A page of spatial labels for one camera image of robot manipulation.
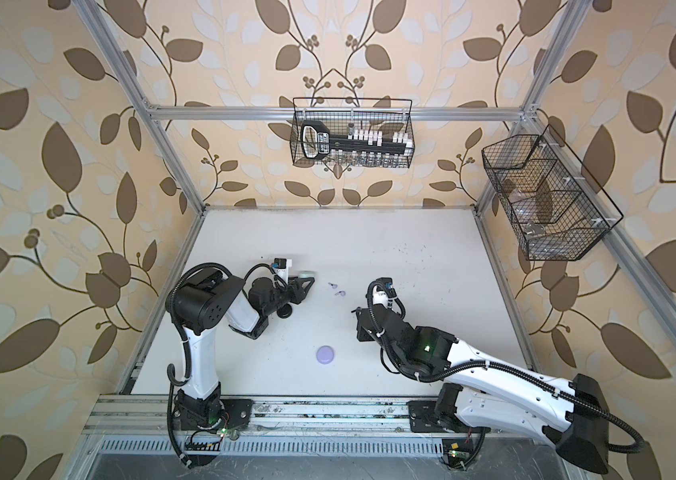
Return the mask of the purple round earbud case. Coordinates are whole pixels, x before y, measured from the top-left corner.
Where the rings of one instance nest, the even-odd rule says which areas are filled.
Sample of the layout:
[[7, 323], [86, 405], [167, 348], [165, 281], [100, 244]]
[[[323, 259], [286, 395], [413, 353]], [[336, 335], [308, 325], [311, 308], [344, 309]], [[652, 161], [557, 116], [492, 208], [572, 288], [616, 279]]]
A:
[[335, 359], [334, 349], [329, 345], [320, 346], [316, 351], [316, 360], [322, 365], [330, 364]]

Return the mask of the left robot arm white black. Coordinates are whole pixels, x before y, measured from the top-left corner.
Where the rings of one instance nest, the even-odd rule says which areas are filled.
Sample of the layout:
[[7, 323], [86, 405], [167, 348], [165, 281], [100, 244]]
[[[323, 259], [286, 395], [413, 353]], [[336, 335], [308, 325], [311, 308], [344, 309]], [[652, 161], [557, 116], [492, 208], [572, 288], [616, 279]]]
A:
[[166, 313], [181, 341], [183, 376], [177, 376], [175, 365], [167, 366], [166, 430], [184, 467], [208, 463], [195, 453], [197, 434], [214, 436], [211, 444], [216, 446], [230, 431], [248, 424], [250, 400], [224, 405], [216, 368], [217, 331], [225, 321], [232, 331], [256, 340], [271, 315], [289, 317], [315, 283], [308, 273], [291, 276], [291, 264], [290, 259], [276, 258], [239, 277], [219, 263], [204, 262], [183, 273], [167, 295]]

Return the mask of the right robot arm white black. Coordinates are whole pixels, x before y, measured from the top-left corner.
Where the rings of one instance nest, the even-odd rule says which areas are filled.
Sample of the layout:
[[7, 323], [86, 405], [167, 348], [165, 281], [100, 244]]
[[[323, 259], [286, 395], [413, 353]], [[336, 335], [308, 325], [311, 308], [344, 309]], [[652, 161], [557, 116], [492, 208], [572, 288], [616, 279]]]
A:
[[522, 433], [601, 475], [610, 454], [638, 454], [648, 445], [610, 412], [599, 383], [587, 375], [568, 380], [505, 363], [440, 329], [413, 327], [382, 304], [353, 313], [358, 340], [377, 343], [399, 375], [442, 385], [437, 414], [446, 430]]

